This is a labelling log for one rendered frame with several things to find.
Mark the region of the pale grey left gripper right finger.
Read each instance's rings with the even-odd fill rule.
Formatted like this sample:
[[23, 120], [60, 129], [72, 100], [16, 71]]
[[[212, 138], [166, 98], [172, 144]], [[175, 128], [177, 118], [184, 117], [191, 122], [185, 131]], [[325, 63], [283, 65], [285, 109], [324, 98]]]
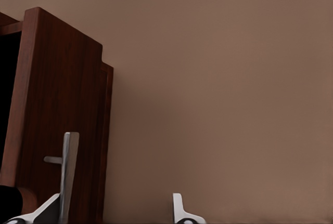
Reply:
[[203, 217], [190, 214], [184, 210], [180, 193], [173, 193], [173, 223], [174, 224], [207, 224]]

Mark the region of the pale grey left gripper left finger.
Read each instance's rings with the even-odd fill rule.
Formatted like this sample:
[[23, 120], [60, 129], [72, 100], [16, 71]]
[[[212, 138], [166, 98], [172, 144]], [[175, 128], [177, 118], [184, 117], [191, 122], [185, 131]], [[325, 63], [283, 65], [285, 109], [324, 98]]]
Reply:
[[32, 213], [16, 216], [3, 224], [58, 224], [60, 194], [56, 193]]

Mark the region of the dark brown wooden cabinet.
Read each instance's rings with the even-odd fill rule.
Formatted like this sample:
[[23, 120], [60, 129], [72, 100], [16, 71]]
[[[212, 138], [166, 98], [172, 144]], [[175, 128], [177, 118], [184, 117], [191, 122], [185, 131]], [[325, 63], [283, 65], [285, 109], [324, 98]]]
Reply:
[[[4, 153], [9, 110], [17, 66], [17, 48], [20, 44], [20, 38], [21, 35], [19, 33], [10, 33], [7, 37], [0, 36], [0, 168]], [[113, 68], [101, 61], [94, 173], [91, 191], [91, 219], [89, 222], [82, 224], [101, 224], [103, 221], [112, 82]], [[42, 204], [37, 202], [31, 190], [22, 187], [17, 188], [28, 194], [30, 205], [36, 206]]]

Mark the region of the dark brown wooden cabinet door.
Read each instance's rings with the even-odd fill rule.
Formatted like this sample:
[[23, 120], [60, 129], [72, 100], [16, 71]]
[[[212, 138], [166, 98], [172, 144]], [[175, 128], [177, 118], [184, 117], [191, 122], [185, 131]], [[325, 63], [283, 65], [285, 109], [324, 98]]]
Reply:
[[0, 12], [0, 36], [21, 35], [0, 185], [29, 189], [43, 203], [60, 189], [61, 167], [46, 156], [62, 154], [66, 132], [79, 133], [69, 210], [71, 223], [91, 219], [102, 46], [42, 8], [23, 21]]

